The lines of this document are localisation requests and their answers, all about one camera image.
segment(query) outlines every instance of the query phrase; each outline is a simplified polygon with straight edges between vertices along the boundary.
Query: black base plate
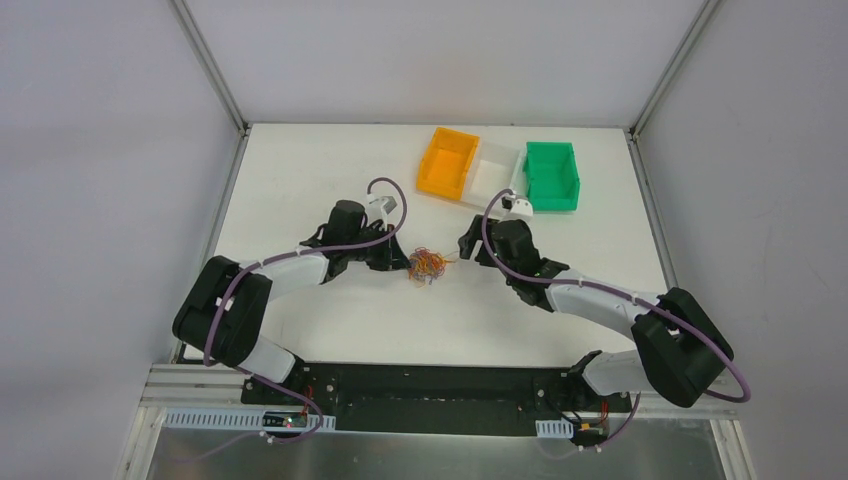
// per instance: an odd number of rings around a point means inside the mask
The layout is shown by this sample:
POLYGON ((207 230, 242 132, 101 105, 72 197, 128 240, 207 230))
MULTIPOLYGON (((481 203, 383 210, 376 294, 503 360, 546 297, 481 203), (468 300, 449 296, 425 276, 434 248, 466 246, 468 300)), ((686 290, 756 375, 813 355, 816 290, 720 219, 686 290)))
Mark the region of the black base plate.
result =
MULTIPOLYGON (((336 417, 337 430, 535 436, 536 420, 560 418, 554 405, 571 409, 558 393, 566 370, 307 363, 295 366, 285 385, 298 392, 311 386, 313 400, 336 417)), ((244 404, 301 404, 247 382, 244 404)), ((599 412, 601 400, 581 410, 599 412)), ((629 397, 606 400, 610 412, 630 411, 629 397)))

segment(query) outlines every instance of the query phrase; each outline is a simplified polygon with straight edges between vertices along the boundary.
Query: metal frame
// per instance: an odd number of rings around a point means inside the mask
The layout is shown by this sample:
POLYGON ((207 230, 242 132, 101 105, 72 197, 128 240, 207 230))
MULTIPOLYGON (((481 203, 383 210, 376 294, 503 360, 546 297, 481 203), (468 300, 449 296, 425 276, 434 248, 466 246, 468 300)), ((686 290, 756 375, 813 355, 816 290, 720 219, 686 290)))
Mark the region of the metal frame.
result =
POLYGON ((648 97, 647 103, 645 103, 645 106, 642 107, 642 112, 639 113, 639 118, 636 119, 636 123, 630 130, 636 142, 639 141, 639 136, 645 129, 645 125, 647 125, 648 121, 650 121, 651 116, 653 116, 654 112, 656 112, 660 100, 662 100, 668 92, 668 89, 674 82, 674 79, 677 78, 677 74, 680 73, 681 68, 686 63, 686 59, 689 58, 689 55, 695 48, 695 45, 697 45, 701 40, 710 20, 713 19, 718 8, 723 3, 724 0, 704 0, 700 10, 698 10, 698 14, 695 15, 695 19, 689 25, 689 29, 686 30, 686 34, 683 35, 683 40, 680 42, 680 45, 678 45, 677 50, 674 51, 674 55, 671 56, 671 60, 668 62, 668 65, 665 67, 665 70, 660 76, 657 86, 654 87, 654 91, 651 92, 651 96, 648 97))
POLYGON ((200 33, 200 28, 197 26, 197 22, 194 20, 194 16, 191 14, 186 0, 169 0, 168 3, 171 5, 171 9, 180 27, 182 27, 183 33, 185 33, 191 50, 197 57, 197 61, 203 68, 203 72, 206 73, 209 84, 215 90, 218 99, 227 110, 227 115, 229 115, 236 130, 244 136, 244 132, 247 130, 247 122, 244 120, 238 104, 236 104, 233 92, 230 91, 230 87, 227 86, 227 82, 224 80, 224 75, 221 73, 221 69, 218 68, 218 63, 215 61, 215 57, 212 56, 212 52, 209 50, 203 34, 200 33))
POLYGON ((625 135, 627 136, 627 146, 630 149, 630 158, 633 159, 633 170, 636 171, 636 180, 639 182, 639 191, 642 193, 642 202, 645 204, 645 211, 648 212, 648 223, 650 223, 651 233, 654 235, 654 244, 660 257, 660 268, 662 268, 663 277, 665 277, 665 284, 669 288, 676 287, 678 286, 677 275, 674 273, 671 252, 665 239, 665 228, 654 193, 654 184, 651 182, 645 164, 642 163, 639 144, 633 141, 632 135, 625 135))
MULTIPOLYGON (((202 250, 203 260, 205 261, 215 250, 247 147, 250 129, 203 39, 186 1, 169 0, 169 3, 211 86, 241 136, 226 184, 215 210, 212 231, 202 250)), ((645 210, 648 213, 663 275, 668 286, 677 285, 677 277, 666 244, 662 215, 657 205, 653 184, 639 153, 639 135, 650 121, 663 96, 668 92, 686 59, 702 37, 710 20, 723 3, 723 0, 704 1, 671 61, 663 71, 638 120, 629 129, 629 132, 625 131, 633 159, 633 167, 642 192, 645 210)), ((171 356, 172 362, 177 361, 180 347, 181 342, 177 342, 171 356)), ((202 365, 185 364, 153 365, 142 393, 116 478, 143 479, 147 477, 159 432, 169 408, 255 410, 256 405, 247 406, 240 403, 241 388, 245 378, 245 375, 220 366, 206 368, 202 365)), ((727 383, 727 380, 720 378, 717 382, 727 383)), ((301 405, 273 406, 275 410, 293 412, 299 411, 301 408, 301 405)), ((611 414, 610 416, 622 417, 624 415, 611 414)), ((741 425, 737 419, 737 412, 732 404, 712 398, 703 398, 692 408, 682 409, 669 404, 657 394, 643 393, 638 416, 639 418, 710 420, 725 476, 734 480, 756 479, 741 425)))
POLYGON ((739 420, 712 420, 716 448, 727 480, 756 480, 748 444, 742 435, 739 420))
MULTIPOLYGON (((233 156, 233 161, 230 164, 230 171, 227 174, 227 181, 224 183, 224 189, 221 193, 221 198, 218 201, 218 206, 215 208, 214 219, 212 221, 212 231, 209 233, 209 237, 206 239, 204 243, 202 252, 203 257, 200 259, 200 267, 198 268, 198 272, 200 268, 203 267, 203 264, 206 263, 209 258, 212 257, 212 254, 215 252, 215 247, 218 245, 218 238, 221 236, 221 229, 224 227, 224 217, 227 214, 227 207, 230 205, 230 199, 233 196, 233 190, 236 187, 236 179, 238 178, 238 172, 241 168, 241 162, 244 160, 244 152, 247 150, 247 142, 250 139, 250 127, 244 130, 239 138, 238 146, 236 147, 235 156, 233 156)), ((183 342, 179 339, 174 338, 174 343, 171 347, 171 354, 169 355, 169 359, 171 363, 176 363, 180 360, 180 356, 183 351, 183 342)))

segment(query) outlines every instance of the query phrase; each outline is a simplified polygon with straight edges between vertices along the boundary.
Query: tangled rubber bands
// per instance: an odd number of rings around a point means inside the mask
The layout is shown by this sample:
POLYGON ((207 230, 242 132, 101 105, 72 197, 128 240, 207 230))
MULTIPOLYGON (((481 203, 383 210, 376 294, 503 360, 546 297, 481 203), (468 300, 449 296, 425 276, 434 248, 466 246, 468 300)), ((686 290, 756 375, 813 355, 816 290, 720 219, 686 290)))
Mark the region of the tangled rubber bands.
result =
POLYGON ((455 260, 448 260, 440 253, 431 252, 426 248, 416 248, 415 252, 409 256, 409 263, 412 265, 409 268, 410 280, 415 280, 420 284, 433 284, 433 280, 445 274, 445 267, 449 263, 454 263, 455 260))

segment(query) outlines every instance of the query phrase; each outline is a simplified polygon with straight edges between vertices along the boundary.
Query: white table surface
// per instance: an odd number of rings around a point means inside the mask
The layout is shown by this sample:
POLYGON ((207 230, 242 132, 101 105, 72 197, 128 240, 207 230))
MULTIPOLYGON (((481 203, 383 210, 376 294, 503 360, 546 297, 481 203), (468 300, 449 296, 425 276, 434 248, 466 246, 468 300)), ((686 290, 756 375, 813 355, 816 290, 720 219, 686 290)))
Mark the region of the white table surface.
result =
MULTIPOLYGON (((407 254, 419 246, 456 252, 480 209, 415 190, 434 128, 254 125, 216 254, 246 260, 290 251, 327 220, 337 200, 364 203, 368 181, 378 176, 391 177, 407 195, 409 214, 398 233, 407 254)), ((571 142, 579 207, 571 214, 536 214, 530 227, 540 253, 623 287, 666 290, 621 130, 451 128, 515 148, 571 142)), ((375 193, 395 195, 388 185, 375 193)), ((326 285, 272 302, 262 334, 307 361, 327 362, 547 367, 568 366, 594 349, 633 348, 629 339, 585 319, 524 304, 500 272, 473 260, 451 264, 424 287, 405 271, 372 272, 351 263, 326 285)))

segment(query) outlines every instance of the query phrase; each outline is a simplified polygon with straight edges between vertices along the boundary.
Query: green bin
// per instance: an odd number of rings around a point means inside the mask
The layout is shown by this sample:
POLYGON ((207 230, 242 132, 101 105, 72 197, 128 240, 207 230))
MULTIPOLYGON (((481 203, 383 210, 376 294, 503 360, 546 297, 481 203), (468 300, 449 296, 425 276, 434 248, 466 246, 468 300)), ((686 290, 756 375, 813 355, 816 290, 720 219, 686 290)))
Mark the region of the green bin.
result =
POLYGON ((580 177, 570 143, 527 142, 527 198, 533 210, 562 212, 577 210, 580 177))

